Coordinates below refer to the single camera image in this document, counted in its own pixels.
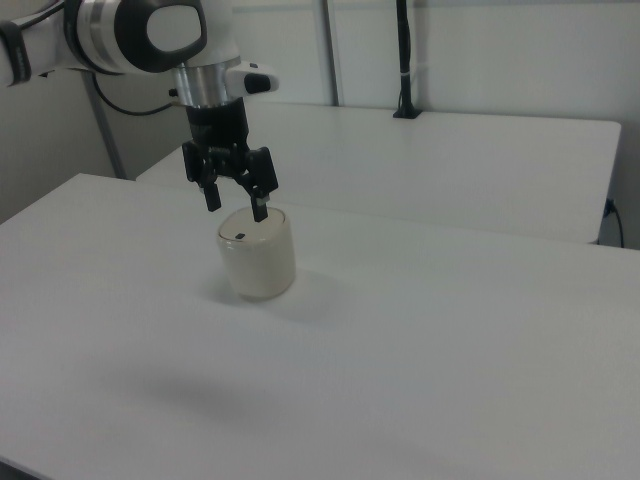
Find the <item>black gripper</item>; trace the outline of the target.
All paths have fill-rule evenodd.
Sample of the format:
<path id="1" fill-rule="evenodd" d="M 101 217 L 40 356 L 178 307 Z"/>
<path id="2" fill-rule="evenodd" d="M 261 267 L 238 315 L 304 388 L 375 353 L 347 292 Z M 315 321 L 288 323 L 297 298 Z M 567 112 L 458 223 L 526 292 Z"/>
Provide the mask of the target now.
<path id="1" fill-rule="evenodd" d="M 186 178 L 204 194 L 209 211 L 221 207 L 217 175 L 238 176 L 250 197 L 253 219 L 268 218 L 267 203 L 279 183 L 267 147 L 249 150 L 248 121 L 243 99 L 211 108 L 187 107 L 192 139 L 182 144 Z"/>

